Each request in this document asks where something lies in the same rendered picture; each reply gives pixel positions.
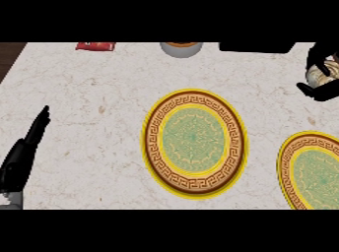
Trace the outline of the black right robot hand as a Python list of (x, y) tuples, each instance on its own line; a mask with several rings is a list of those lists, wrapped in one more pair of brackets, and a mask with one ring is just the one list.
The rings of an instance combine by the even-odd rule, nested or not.
[[(318, 73), (326, 77), (332, 75), (332, 71), (326, 65), (329, 56), (339, 61), (339, 42), (318, 42), (308, 50), (305, 69), (310, 70), (316, 67)], [(304, 94), (317, 101), (327, 101), (339, 96), (339, 79), (332, 80), (318, 87), (313, 87), (305, 83), (298, 83), (296, 86)]]

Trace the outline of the yellow green patterned plate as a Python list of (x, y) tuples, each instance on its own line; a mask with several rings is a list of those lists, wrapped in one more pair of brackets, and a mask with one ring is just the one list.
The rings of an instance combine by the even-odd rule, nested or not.
[(247, 131), (230, 102), (200, 89), (163, 97), (145, 117), (141, 150), (170, 193), (193, 200), (218, 196), (240, 178), (249, 155)]
[(293, 134), (277, 159), (280, 185), (296, 210), (339, 210), (339, 139), (317, 131)]

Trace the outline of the red packet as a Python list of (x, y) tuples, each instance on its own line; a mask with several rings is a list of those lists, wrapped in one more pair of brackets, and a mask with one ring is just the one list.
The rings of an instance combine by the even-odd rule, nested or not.
[(76, 49), (89, 50), (89, 51), (114, 51), (116, 43), (114, 42), (79, 42)]

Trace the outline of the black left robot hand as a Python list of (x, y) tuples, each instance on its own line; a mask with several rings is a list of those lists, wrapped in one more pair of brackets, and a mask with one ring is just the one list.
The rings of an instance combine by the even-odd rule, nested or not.
[(15, 143), (0, 167), (0, 194), (5, 196), (24, 191), (49, 122), (49, 106), (46, 106), (34, 120), (27, 137)]

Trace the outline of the grey cup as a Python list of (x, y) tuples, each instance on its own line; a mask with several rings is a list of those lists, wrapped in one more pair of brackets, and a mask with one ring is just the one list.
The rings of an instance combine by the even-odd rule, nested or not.
[(162, 42), (163, 51), (175, 58), (190, 58), (203, 49), (202, 42)]

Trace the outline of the black appliance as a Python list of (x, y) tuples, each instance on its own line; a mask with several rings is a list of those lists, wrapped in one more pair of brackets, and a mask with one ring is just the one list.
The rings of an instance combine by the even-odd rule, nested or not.
[(293, 42), (222, 42), (219, 44), (219, 50), (256, 53), (289, 53), (295, 45)]

